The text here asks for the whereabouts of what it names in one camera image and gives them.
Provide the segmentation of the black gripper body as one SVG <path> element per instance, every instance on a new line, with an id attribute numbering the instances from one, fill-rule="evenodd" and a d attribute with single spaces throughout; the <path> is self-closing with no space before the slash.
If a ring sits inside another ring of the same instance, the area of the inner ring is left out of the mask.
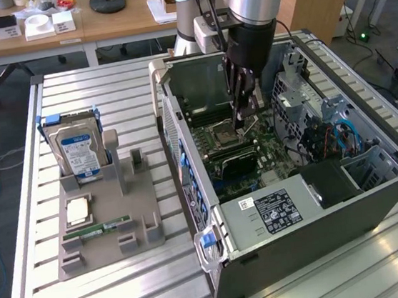
<path id="1" fill-rule="evenodd" d="M 230 28 L 227 43 L 227 66 L 230 71 L 251 71 L 258 78 L 269 60 L 276 19 L 261 26 L 242 24 Z"/>

